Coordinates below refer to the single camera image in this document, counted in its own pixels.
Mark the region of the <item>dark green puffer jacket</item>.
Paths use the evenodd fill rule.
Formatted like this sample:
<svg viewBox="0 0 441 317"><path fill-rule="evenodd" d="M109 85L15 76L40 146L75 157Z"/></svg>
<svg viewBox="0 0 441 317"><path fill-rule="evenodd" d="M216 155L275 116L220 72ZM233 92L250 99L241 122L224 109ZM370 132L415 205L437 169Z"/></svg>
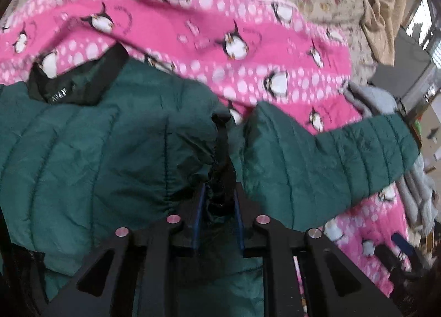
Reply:
<svg viewBox="0 0 441 317"><path fill-rule="evenodd" d="M285 227L322 227L408 172L399 114L313 134L270 103L242 124L204 84L115 44L53 79L1 86L1 299L43 311L116 229L142 230L206 185L199 245L179 259L177 316L265 316L262 259L238 240L235 187Z"/></svg>

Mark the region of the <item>grey fleece garment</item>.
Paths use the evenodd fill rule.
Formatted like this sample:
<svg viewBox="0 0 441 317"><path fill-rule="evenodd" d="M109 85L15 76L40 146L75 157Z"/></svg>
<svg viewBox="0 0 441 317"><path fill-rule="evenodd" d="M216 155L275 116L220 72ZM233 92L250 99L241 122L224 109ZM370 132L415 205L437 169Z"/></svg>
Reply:
<svg viewBox="0 0 441 317"><path fill-rule="evenodd" d="M375 86L347 82L341 92L363 118L400 111L393 95ZM439 210L434 202L435 182L424 172L423 156L418 156L410 171L400 177L396 185L409 225L421 236L427 236L435 226Z"/></svg>

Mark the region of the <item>pink penguin blanket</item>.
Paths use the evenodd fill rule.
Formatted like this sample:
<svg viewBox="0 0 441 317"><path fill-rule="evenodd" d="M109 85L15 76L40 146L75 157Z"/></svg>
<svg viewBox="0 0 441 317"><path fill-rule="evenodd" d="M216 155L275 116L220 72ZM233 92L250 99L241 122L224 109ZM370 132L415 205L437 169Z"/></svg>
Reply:
<svg viewBox="0 0 441 317"><path fill-rule="evenodd" d="M53 79L115 44L206 85L237 124L259 103L313 134L367 119L338 92L351 72L344 38L284 0L31 0L2 27L1 86L27 82L33 66ZM316 228L338 247L347 236L334 218Z"/></svg>

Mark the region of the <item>grey cabinet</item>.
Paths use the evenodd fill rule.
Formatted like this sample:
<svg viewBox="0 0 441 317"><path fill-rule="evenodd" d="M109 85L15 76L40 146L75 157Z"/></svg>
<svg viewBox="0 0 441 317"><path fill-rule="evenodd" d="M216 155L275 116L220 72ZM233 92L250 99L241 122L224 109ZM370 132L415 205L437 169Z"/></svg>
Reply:
<svg viewBox="0 0 441 317"><path fill-rule="evenodd" d="M395 49L395 64L378 64L369 83L390 92L409 113L436 82L437 68L430 54L403 28L398 31Z"/></svg>

